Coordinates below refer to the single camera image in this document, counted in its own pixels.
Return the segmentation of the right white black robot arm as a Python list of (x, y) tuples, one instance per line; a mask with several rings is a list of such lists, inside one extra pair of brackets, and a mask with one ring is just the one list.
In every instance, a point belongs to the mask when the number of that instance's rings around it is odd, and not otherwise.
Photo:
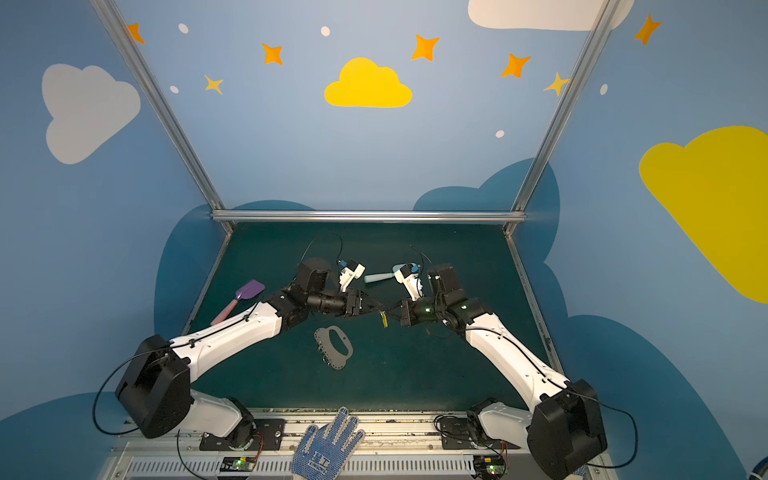
[(400, 307), (402, 325), (443, 324), (487, 358), (525, 402), (525, 410), (492, 402), (475, 413), (489, 439), (527, 450), (551, 479), (567, 478), (606, 450), (600, 403), (591, 385), (572, 382), (539, 359), (491, 308), (466, 295), (451, 265), (421, 271), (403, 264), (392, 275), (408, 293)]

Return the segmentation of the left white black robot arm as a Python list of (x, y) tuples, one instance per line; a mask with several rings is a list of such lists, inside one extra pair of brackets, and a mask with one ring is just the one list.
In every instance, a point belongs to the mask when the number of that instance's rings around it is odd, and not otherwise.
[(145, 339), (130, 360), (115, 395), (147, 439), (177, 429), (217, 437), (232, 450), (247, 449), (257, 436), (255, 419), (234, 398), (193, 389), (208, 370), (242, 350), (304, 322), (314, 312), (351, 318), (383, 310), (381, 302), (354, 289), (364, 272), (346, 263), (338, 278), (319, 258), (301, 262), (291, 283), (242, 313), (189, 335)]

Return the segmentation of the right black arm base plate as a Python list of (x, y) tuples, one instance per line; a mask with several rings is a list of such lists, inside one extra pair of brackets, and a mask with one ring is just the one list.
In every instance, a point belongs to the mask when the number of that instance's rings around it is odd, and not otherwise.
[(500, 450), (504, 442), (492, 439), (477, 420), (455, 415), (438, 415), (433, 426), (441, 437), (444, 450), (495, 449)]

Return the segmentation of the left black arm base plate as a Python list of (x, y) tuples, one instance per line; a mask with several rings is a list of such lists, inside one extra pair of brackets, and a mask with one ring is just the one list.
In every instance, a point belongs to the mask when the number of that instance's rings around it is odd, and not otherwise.
[(284, 428), (284, 419), (243, 419), (227, 436), (204, 433), (199, 449), (218, 452), (276, 451), (281, 447)]

